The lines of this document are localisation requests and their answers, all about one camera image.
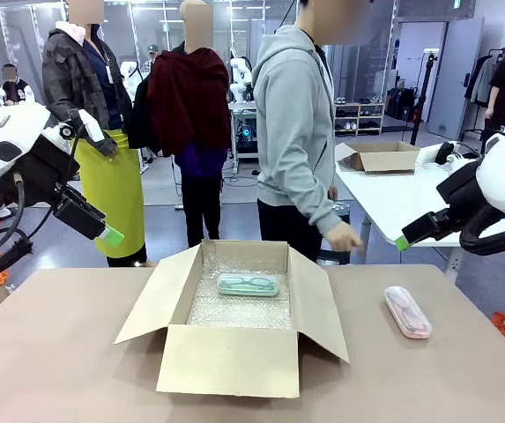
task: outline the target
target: cardboard box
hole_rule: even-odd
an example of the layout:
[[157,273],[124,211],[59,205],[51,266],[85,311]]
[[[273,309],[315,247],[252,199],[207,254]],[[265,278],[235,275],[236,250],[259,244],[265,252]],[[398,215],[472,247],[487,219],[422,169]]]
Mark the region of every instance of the cardboard box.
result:
[[[204,290],[205,268],[213,264],[226,271],[231,263],[282,275],[287,283],[282,291],[288,286],[287,329],[188,324]],[[115,343],[164,328],[167,338],[156,388],[160,392],[298,397],[300,333],[348,361],[326,271],[284,242],[204,241],[161,260]]]
[[344,160],[355,170],[366,172],[414,171],[419,148],[399,141],[380,144],[339,144],[336,161]]

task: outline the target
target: white wall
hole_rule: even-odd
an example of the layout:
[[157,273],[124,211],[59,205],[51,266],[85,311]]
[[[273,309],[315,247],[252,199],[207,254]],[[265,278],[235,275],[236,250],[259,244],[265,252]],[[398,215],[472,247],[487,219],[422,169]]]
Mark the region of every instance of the white wall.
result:
[[[444,22],[417,22],[404,23],[401,26],[401,34],[399,36],[399,53],[397,55],[397,70],[401,79],[405,80],[405,88],[417,86],[419,78],[419,93],[422,88],[422,83],[425,78],[427,67],[427,57],[423,57],[425,48],[442,48],[446,24]],[[438,62],[434,63],[430,82],[427,89],[427,100],[422,109],[423,121],[428,120],[428,110],[430,109],[430,100],[434,91],[434,82],[436,73],[438,72]]]
[[485,19],[481,56],[491,48],[505,47],[505,0],[477,0],[474,17]]

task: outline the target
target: gray hoodie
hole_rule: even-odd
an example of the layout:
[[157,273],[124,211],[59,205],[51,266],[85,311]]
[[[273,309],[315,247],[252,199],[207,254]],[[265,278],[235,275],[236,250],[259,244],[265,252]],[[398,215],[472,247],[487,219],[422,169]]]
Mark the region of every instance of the gray hoodie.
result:
[[296,26],[282,26],[263,37],[252,78],[258,199],[295,205],[326,234],[340,222],[328,199],[335,174],[331,76],[313,41]]

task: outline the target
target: purple shirt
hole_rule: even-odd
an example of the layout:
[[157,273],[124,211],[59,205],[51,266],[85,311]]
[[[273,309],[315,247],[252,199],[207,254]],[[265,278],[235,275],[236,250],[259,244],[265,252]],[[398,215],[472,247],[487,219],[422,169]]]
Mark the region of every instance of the purple shirt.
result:
[[191,143],[180,154],[175,155],[175,164],[186,176],[217,176],[227,161],[224,148],[205,148]]

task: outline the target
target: beige table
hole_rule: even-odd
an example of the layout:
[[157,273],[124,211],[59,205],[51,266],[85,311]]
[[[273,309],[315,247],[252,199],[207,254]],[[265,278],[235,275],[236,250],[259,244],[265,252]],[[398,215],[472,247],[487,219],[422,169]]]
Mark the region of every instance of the beige table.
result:
[[[505,340],[432,266],[329,269],[350,365],[300,342],[301,398],[154,391],[165,334],[112,345],[147,269],[39,271],[0,307],[0,422],[505,422]],[[404,338],[403,285],[434,325]]]

